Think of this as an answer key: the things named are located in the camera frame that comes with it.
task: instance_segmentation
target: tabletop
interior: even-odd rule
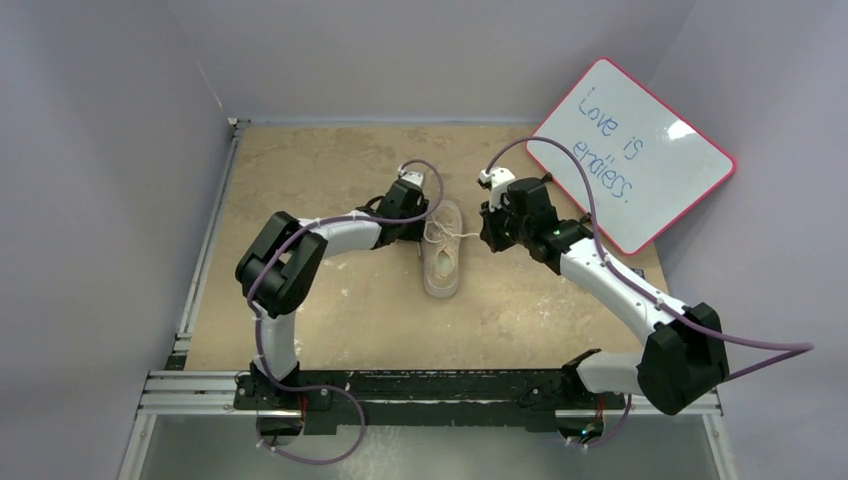
[[[487,192],[477,175],[506,143],[533,126],[249,127],[221,210],[199,303],[187,370],[241,370],[253,355],[253,322],[236,264],[276,211],[299,218],[349,212],[382,195],[405,160],[434,163],[445,198],[479,232]],[[516,177],[544,171],[521,146],[500,161]],[[425,193],[434,198],[428,174]],[[580,211],[550,184],[559,217]],[[608,245],[667,291],[653,244],[634,256]],[[464,238],[460,285],[449,299],[424,291],[419,245],[396,242],[323,262],[298,309],[296,348],[305,369],[554,368],[589,348],[640,350],[636,338],[594,296],[515,246],[493,254]]]

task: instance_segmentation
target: shoe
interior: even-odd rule
[[[424,290],[436,298],[449,298],[459,288],[459,242],[462,214],[455,203],[442,201],[427,217],[421,257],[424,261]]]

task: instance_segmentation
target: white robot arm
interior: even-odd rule
[[[559,220],[546,181],[516,179],[505,168],[481,172],[478,183],[490,190],[490,198],[480,209],[480,238],[492,252],[523,245],[534,260],[597,297],[645,347],[641,354],[597,351],[581,356],[576,370],[583,387],[592,393],[645,395],[659,410],[675,414],[724,381],[729,372],[723,342],[680,325],[659,305],[720,332],[715,311],[703,303],[690,308],[608,251],[599,253],[591,230],[576,220]],[[648,303],[632,285],[614,275],[609,264],[629,283],[651,292],[657,303]]]
[[[419,172],[402,172],[375,210],[371,205],[350,212],[350,216],[409,218],[427,210],[424,198],[424,175]],[[397,239],[420,240],[424,221],[406,225],[383,226],[363,220],[321,225],[321,219],[294,219],[285,212],[277,212],[263,228],[247,254],[239,262],[236,279],[246,294],[250,285],[282,242],[303,225],[318,223],[292,250],[288,261],[279,261],[268,272],[263,286],[257,291],[256,305],[261,312],[262,344],[266,360],[277,380],[286,378],[297,368],[294,345],[294,321],[297,307],[306,297],[315,272],[324,259],[355,250],[372,250]],[[259,358],[254,365],[263,374],[268,372]]]

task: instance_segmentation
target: purple cable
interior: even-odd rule
[[[630,395],[628,393],[627,394],[627,403],[624,404],[624,411],[621,412],[621,417],[618,419],[617,422],[615,422],[615,426],[612,427],[612,430],[610,430],[609,433],[607,433],[603,437],[599,438],[598,441],[584,444],[583,448],[589,449],[589,448],[600,447],[603,444],[612,440],[613,437],[616,436],[618,431],[621,430],[621,427],[624,425],[624,423],[627,421],[627,417],[630,416],[630,409],[631,409],[632,406],[633,406],[633,395]]]
[[[351,447],[347,451],[345,451],[344,453],[342,453],[341,455],[339,455],[337,457],[328,458],[326,460],[321,460],[321,459],[313,459],[313,458],[302,457],[302,456],[296,455],[294,453],[289,453],[289,452],[286,452],[284,450],[280,450],[277,447],[268,444],[268,442],[266,442],[262,438],[261,431],[259,429],[259,423],[257,422],[256,434],[260,439],[260,444],[263,447],[265,447],[265,449],[267,449],[267,450],[269,450],[273,453],[276,453],[278,455],[281,455],[283,457],[286,457],[290,460],[294,460],[296,462],[305,463],[305,464],[308,464],[308,465],[329,465],[331,463],[336,463],[340,460],[344,460],[345,458],[349,457],[359,447],[359,444],[362,443],[362,439],[365,438],[365,431],[366,431],[366,428],[367,428],[367,425],[365,423],[365,412],[362,410],[362,406],[359,404],[359,402],[356,400],[356,398],[353,395],[350,394],[350,392],[348,392],[348,391],[346,391],[342,388],[335,387],[333,385],[310,385],[308,387],[289,387],[289,386],[283,385],[279,380],[277,380],[277,378],[273,375],[273,373],[271,373],[271,367],[268,364],[268,360],[265,359],[265,349],[262,346],[262,321],[259,320],[259,319],[262,318],[262,312],[259,310],[259,307],[257,307],[253,303],[253,299],[256,296],[256,290],[259,288],[259,284],[262,283],[262,280],[265,279],[265,276],[268,275],[268,272],[277,263],[277,261],[283,255],[283,253],[287,252],[289,247],[291,247],[291,245],[295,241],[297,241],[298,238],[302,237],[310,229],[313,229],[313,228],[315,228],[319,225],[329,225],[329,224],[332,224],[332,223],[347,222],[347,221],[363,221],[363,222],[372,222],[372,223],[379,223],[379,224],[385,224],[385,225],[403,225],[405,223],[413,223],[413,222],[417,222],[419,220],[423,220],[423,219],[427,218],[428,215],[433,213],[439,207],[439,204],[442,203],[442,198],[445,194],[445,183],[444,183],[444,180],[442,179],[442,175],[439,173],[438,170],[436,170],[436,167],[434,167],[430,162],[428,162],[426,160],[421,160],[421,159],[413,159],[413,160],[409,160],[407,162],[404,162],[400,166],[400,168],[405,169],[409,165],[413,165],[413,164],[421,164],[421,165],[424,165],[425,167],[429,168],[433,172],[433,175],[436,177],[436,181],[439,183],[439,196],[436,199],[436,201],[430,205],[430,208],[426,212],[424,212],[420,215],[417,215],[415,217],[400,218],[400,219],[374,218],[374,217],[366,216],[364,214],[362,216],[359,216],[359,215],[356,215],[356,216],[354,216],[354,215],[343,215],[343,216],[339,216],[339,217],[329,217],[329,218],[319,219],[315,222],[312,222],[308,225],[301,227],[300,230],[297,230],[291,237],[286,239],[286,241],[283,242],[282,245],[280,245],[280,248],[278,248],[277,251],[274,252],[274,255],[271,257],[271,260],[268,261],[268,263],[265,265],[265,267],[262,269],[262,271],[259,272],[259,275],[256,277],[256,280],[253,282],[253,285],[250,286],[250,290],[248,290],[248,292],[247,292],[247,305],[248,305],[248,307],[250,307],[250,309],[253,311],[253,313],[256,315],[256,318],[257,318],[257,320],[255,322],[256,328],[254,330],[254,335],[256,337],[256,353],[259,356],[259,362],[262,364],[262,368],[265,370],[265,373],[268,375],[268,379],[271,380],[271,383],[275,387],[279,388],[280,390],[286,391],[286,392],[308,392],[310,390],[321,390],[321,389],[331,390],[333,392],[344,395],[345,397],[347,397],[348,400],[353,402],[353,405],[354,405],[354,407],[356,407],[356,411],[359,414],[359,435],[356,437],[356,440],[353,442],[353,445],[351,445]]]
[[[645,290],[644,288],[642,288],[641,286],[639,286],[638,284],[636,284],[635,282],[631,281],[629,278],[624,276],[624,274],[622,274],[621,271],[619,271],[618,268],[616,268],[616,266],[612,262],[610,262],[609,260],[606,259],[606,253],[604,251],[603,245],[601,244],[601,232],[600,232],[600,229],[598,228],[599,222],[598,222],[598,212],[595,209],[595,197],[594,197],[594,195],[592,195],[592,187],[589,185],[589,178],[586,176],[586,172],[583,170],[583,166],[580,165],[580,160],[578,160],[577,157],[575,157],[574,154],[571,153],[571,151],[569,149],[567,149],[565,146],[563,146],[561,143],[557,142],[556,140],[551,140],[550,138],[546,138],[546,137],[520,138],[518,140],[515,140],[514,142],[510,142],[507,146],[505,146],[497,154],[495,154],[495,157],[492,158],[492,161],[489,162],[489,165],[486,167],[486,172],[488,172],[489,170],[492,169],[492,167],[495,165],[495,163],[498,161],[498,159],[504,153],[506,153],[507,150],[509,150],[510,148],[512,148],[512,147],[514,147],[514,146],[516,146],[520,143],[525,143],[525,142],[529,142],[529,141],[539,141],[539,142],[544,142],[544,143],[548,143],[550,145],[553,145],[554,147],[562,150],[563,153],[565,153],[568,156],[568,158],[571,159],[571,161],[574,163],[574,166],[577,167],[577,171],[580,173],[580,177],[583,179],[583,185],[586,186],[586,194],[587,194],[587,197],[589,198],[589,214],[590,214],[590,218],[592,220],[592,233],[593,233],[593,236],[594,236],[595,248],[598,251],[598,255],[602,259],[604,259],[605,265],[610,269],[610,271],[613,273],[613,275],[615,275],[619,280],[624,282],[625,285],[632,288],[634,291],[636,291],[637,293],[639,293],[640,295],[645,297],[648,301],[650,301],[651,303],[656,305],[657,304],[657,297],[655,297],[653,294],[651,294],[651,292]],[[760,350],[777,350],[777,351],[786,352],[786,353],[782,353],[780,355],[774,356],[772,358],[769,358],[767,360],[763,360],[762,362],[751,365],[750,367],[746,367],[742,370],[734,372],[733,374],[731,374],[727,378],[726,381],[730,381],[730,380],[745,376],[749,373],[756,372],[757,370],[760,370],[761,368],[765,368],[769,365],[773,365],[775,363],[778,363],[778,362],[783,361],[783,360],[787,360],[789,358],[795,357],[795,356],[800,355],[802,353],[809,352],[810,350],[813,349],[813,344],[809,343],[809,342],[804,342],[804,343],[772,343],[772,342],[761,342],[761,341],[758,341],[758,340],[749,340],[747,338],[741,338],[741,337],[736,337],[736,336],[733,336],[733,335],[727,335],[726,333],[717,332],[715,330],[711,330],[711,329],[706,328],[704,326],[698,325],[697,323],[695,323],[695,322],[689,320],[688,318],[684,317],[680,312],[675,311],[673,308],[669,307],[668,305],[666,305],[664,303],[660,303],[658,305],[658,307],[661,308],[664,312],[666,312],[669,315],[671,315],[672,317],[674,317],[676,320],[679,320],[680,323],[686,325],[687,327],[691,328],[692,330],[695,330],[696,332],[700,332],[700,333],[707,335],[709,337],[713,337],[713,338],[716,338],[716,339],[719,339],[719,340],[722,340],[722,341],[728,342],[728,343],[735,343],[737,345],[742,345],[742,346],[745,346],[745,347],[757,348],[757,349],[760,349]]]

